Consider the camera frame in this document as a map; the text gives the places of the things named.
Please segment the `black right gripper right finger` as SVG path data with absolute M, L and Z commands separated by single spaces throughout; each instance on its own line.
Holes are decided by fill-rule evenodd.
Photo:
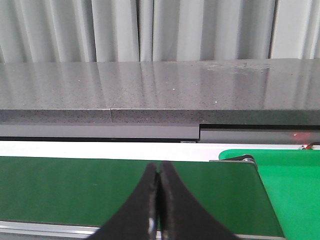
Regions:
M 160 164 L 158 192 L 163 240 L 236 240 L 187 189 L 172 162 Z

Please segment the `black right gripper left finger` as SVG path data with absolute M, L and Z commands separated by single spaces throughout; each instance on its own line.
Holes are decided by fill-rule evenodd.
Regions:
M 149 163 L 125 203 L 89 238 L 91 240 L 154 240 L 158 223 L 157 193 L 157 166 Z

